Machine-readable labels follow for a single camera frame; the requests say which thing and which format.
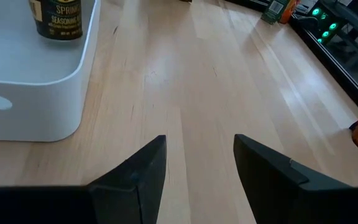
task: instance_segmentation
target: wooden countertop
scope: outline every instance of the wooden countertop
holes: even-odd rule
[[[159,134],[159,223],[254,223],[242,133],[358,185],[358,109],[289,26],[223,0],[103,0],[82,123],[53,143],[0,142],[0,185],[87,184]]]

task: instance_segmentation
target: green led light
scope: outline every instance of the green led light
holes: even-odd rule
[[[329,32],[326,31],[326,32],[323,32],[323,37],[328,37],[329,36]]]
[[[313,10],[312,15],[317,16],[318,14],[320,14],[320,9],[319,8]]]
[[[336,27],[337,27],[337,24],[336,24],[336,23],[333,23],[333,24],[331,24],[331,25],[329,26],[329,29],[330,29],[330,30],[334,30],[334,29],[336,29]]]

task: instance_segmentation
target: black label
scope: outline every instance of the black label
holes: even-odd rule
[[[37,31],[55,40],[82,36],[81,0],[29,0]]]

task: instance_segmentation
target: white storage tray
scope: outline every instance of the white storage tray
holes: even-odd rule
[[[100,5],[82,0],[82,38],[59,42],[37,33],[28,0],[0,0],[0,140],[57,141],[78,128]]]

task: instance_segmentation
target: wood grain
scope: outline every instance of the wood grain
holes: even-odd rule
[[[166,134],[158,223],[255,223],[236,133],[358,185],[356,105],[289,26],[259,18],[223,0],[103,0],[82,124],[0,142],[0,185],[87,184]]]

